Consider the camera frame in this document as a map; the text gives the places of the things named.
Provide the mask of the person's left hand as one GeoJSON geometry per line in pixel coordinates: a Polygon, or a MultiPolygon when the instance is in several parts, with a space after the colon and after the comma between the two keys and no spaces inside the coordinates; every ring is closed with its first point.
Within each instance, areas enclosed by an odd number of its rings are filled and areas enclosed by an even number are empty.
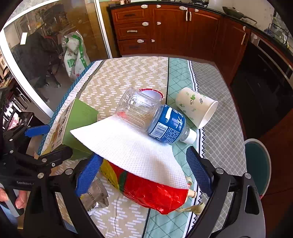
{"type": "MultiPolygon", "coordinates": [[[[3,188],[0,188],[0,201],[6,202],[8,200],[9,198],[5,190],[3,188]]],[[[20,190],[19,195],[16,198],[15,205],[18,209],[22,209],[26,207],[26,204],[27,204],[27,191],[20,190]]]]}

